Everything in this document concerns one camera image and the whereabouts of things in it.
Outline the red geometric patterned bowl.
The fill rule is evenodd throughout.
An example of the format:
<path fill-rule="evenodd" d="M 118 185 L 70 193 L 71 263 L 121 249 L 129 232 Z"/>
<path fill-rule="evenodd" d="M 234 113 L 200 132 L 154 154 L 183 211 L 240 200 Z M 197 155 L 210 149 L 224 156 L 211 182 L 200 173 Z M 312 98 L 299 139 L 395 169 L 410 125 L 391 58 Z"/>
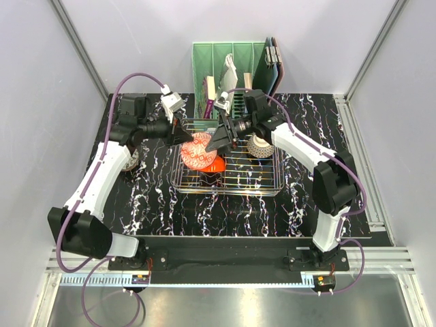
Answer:
<path fill-rule="evenodd" d="M 212 139 L 212 135 L 206 132 L 194 133 L 191 142 L 185 142 L 181 146 L 181 159 L 191 170 L 201 170 L 209 167 L 217 156 L 217 151 L 206 152 L 206 147 Z"/>

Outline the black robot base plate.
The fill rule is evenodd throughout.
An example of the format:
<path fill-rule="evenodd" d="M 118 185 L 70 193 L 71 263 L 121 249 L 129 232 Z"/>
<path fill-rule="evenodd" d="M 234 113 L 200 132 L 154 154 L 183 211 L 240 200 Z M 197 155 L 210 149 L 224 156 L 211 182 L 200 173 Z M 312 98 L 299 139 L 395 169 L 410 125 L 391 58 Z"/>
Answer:
<path fill-rule="evenodd" d="M 139 254 L 116 259 L 110 270 L 166 272 L 194 264 L 198 266 L 272 266 L 293 271 L 347 272 L 344 248 L 321 254 L 310 238 L 252 236 L 139 236 Z"/>

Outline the brown floral patterned bowl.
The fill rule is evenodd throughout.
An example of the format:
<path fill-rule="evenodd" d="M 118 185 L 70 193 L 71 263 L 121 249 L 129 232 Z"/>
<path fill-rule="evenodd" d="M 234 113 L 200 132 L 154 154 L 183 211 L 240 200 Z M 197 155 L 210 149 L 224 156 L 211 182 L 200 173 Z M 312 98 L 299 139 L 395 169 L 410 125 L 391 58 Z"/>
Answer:
<path fill-rule="evenodd" d="M 139 162 L 139 152 L 138 150 L 135 150 L 134 153 L 131 155 L 130 159 L 123 166 L 123 171 L 128 172 L 133 170 L 138 165 L 138 162 Z"/>

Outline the orange plastic bowl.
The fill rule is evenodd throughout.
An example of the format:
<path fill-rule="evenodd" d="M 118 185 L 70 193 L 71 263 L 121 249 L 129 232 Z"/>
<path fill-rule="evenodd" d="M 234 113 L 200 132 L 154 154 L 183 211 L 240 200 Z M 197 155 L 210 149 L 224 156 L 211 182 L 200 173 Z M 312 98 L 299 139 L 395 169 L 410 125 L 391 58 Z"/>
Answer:
<path fill-rule="evenodd" d="M 200 171 L 205 173 L 219 173 L 219 172 L 224 172 L 225 169 L 226 169 L 225 160 L 220 156 L 216 156 L 216 158 L 214 159 L 211 165 L 201 169 Z"/>

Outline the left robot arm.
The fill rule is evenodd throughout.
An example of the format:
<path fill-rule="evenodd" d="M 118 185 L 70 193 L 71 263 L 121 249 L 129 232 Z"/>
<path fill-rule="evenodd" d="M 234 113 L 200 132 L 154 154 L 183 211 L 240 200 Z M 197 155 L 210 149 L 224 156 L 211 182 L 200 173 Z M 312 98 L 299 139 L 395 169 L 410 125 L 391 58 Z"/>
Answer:
<path fill-rule="evenodd" d="M 56 259 L 62 271 L 74 271 L 64 265 L 63 252 L 82 255 L 88 262 L 120 257 L 134 270 L 146 264 L 147 253 L 139 248 L 140 241 L 134 236 L 111 232 L 103 218 L 106 201 L 119 174 L 144 140 L 161 139 L 167 146 L 193 140 L 181 123 L 180 111 L 185 104 L 181 96 L 162 95 L 161 104 L 164 116 L 150 121 L 145 96 L 112 97 L 104 141 L 98 144 L 83 180 L 61 208 L 53 207 L 48 213 Z"/>

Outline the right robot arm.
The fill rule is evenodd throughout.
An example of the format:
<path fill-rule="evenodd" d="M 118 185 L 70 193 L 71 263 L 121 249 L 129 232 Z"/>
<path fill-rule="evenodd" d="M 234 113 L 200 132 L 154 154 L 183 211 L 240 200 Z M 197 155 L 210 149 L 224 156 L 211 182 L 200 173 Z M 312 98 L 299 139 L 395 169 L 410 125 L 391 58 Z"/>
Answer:
<path fill-rule="evenodd" d="M 363 196 L 353 156 L 338 153 L 304 135 L 292 123 L 282 104 L 274 110 L 274 97 L 260 89 L 242 88 L 247 114 L 239 119 L 230 116 L 230 93 L 222 91 L 214 101 L 219 124 L 206 151 L 228 151 L 236 142 L 252 134 L 255 155 L 265 146 L 273 146 L 299 161 L 313 177 L 312 198 L 318 209 L 317 226 L 303 264 L 318 270 L 330 266 L 341 248 L 341 228 L 350 215 L 352 203 Z"/>

